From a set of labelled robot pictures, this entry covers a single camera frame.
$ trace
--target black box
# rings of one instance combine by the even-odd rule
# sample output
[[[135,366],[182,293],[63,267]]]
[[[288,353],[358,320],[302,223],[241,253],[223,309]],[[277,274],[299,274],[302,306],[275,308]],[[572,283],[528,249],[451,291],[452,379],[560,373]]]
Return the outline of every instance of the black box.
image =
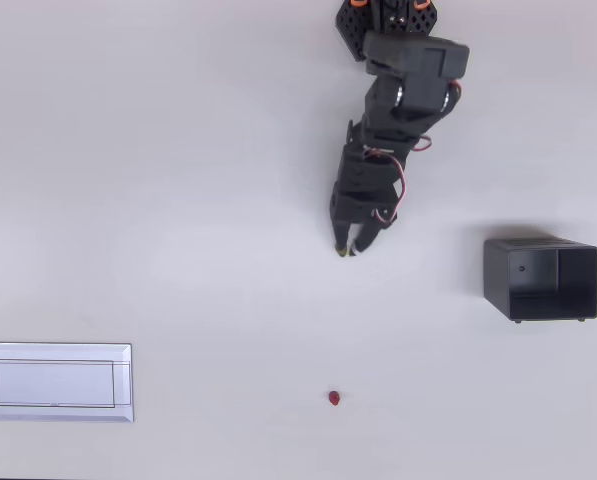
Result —
[[[487,240],[485,298],[510,320],[597,317],[597,248],[561,238]]]

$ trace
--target robotic arm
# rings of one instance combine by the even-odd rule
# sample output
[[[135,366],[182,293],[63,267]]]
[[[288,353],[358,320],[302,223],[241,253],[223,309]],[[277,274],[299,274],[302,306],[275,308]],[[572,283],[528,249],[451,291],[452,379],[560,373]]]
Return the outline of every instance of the robotic arm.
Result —
[[[330,214],[341,257],[355,256],[398,218],[410,152],[426,150],[425,133],[452,112],[462,94],[456,79],[469,48],[427,36],[437,19],[430,0],[344,0],[336,23],[356,61],[376,81],[360,123],[349,122]],[[420,140],[428,144],[417,148]],[[402,192],[394,183],[400,180]],[[349,229],[361,224],[349,245]]]

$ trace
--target white rectangular plate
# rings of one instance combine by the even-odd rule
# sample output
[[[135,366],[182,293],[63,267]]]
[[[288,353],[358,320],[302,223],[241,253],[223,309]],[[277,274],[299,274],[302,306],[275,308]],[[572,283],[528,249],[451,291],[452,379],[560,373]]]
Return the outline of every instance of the white rectangular plate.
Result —
[[[0,343],[0,420],[133,422],[131,345]]]

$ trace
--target red bead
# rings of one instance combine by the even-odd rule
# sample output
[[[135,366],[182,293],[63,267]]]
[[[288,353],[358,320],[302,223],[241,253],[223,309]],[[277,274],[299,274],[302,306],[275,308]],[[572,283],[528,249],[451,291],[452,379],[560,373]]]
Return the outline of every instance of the red bead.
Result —
[[[340,394],[336,391],[329,392],[329,401],[336,407],[340,403]]]

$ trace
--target white table surface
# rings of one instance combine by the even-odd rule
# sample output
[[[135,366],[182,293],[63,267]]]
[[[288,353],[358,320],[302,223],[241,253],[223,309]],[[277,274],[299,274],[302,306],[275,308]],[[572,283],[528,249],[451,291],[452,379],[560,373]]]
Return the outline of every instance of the white table surface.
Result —
[[[493,234],[597,245],[597,2],[437,4],[463,100],[343,260],[339,1],[0,0],[0,341],[130,342],[136,405],[0,423],[0,477],[597,479],[597,320],[480,275]]]

